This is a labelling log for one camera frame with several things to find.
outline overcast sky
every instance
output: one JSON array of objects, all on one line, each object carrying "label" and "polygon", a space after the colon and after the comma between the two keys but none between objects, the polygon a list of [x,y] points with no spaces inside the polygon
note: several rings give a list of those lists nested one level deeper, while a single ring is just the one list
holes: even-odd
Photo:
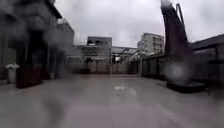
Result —
[{"label": "overcast sky", "polygon": [[[223,0],[171,0],[180,3],[189,41],[224,33]],[[75,44],[87,36],[113,37],[114,46],[136,47],[144,32],[165,35],[160,0],[56,0],[75,30]]]}]

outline building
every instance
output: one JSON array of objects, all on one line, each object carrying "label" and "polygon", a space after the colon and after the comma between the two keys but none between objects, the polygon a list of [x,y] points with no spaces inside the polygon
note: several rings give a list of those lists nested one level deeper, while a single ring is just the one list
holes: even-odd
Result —
[{"label": "building", "polygon": [[87,41],[88,46],[106,46],[111,47],[112,46],[112,38],[111,37],[94,37],[90,36],[88,37]]},{"label": "building", "polygon": [[137,48],[114,47],[110,37],[88,37],[87,45],[67,49],[67,64],[73,73],[126,74],[128,58]]},{"label": "building", "polygon": [[63,19],[54,6],[54,0],[16,0],[7,1],[13,7],[11,12],[1,14],[5,19],[10,20],[6,24],[7,42],[5,49],[1,49],[1,65],[17,63],[20,65],[18,82],[21,86],[40,83],[42,79],[48,79],[50,74],[60,76],[60,70],[65,62],[65,48],[73,44],[74,31],[69,23]]},{"label": "building", "polygon": [[151,33],[144,33],[138,42],[138,49],[144,55],[161,53],[164,51],[164,46],[164,37]]}]

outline wet pavement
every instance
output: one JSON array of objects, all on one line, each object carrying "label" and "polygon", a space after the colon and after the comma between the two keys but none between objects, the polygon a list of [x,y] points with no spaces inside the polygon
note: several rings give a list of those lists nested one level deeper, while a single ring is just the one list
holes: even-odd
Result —
[{"label": "wet pavement", "polygon": [[136,76],[78,75],[0,87],[2,128],[223,128],[224,103]]}]

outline gray floor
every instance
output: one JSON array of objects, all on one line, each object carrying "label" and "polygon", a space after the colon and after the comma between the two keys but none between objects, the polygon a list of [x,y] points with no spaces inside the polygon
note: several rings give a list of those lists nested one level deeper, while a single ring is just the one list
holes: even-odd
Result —
[{"label": "gray floor", "polygon": [[0,87],[1,128],[223,128],[224,103],[133,76],[71,76]]}]

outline white building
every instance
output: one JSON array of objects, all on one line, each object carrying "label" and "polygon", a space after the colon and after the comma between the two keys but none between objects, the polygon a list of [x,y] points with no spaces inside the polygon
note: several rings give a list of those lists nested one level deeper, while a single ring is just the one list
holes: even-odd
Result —
[{"label": "white building", "polygon": [[141,41],[138,42],[140,53],[144,55],[161,53],[164,51],[164,47],[164,37],[151,33],[144,33]]}]

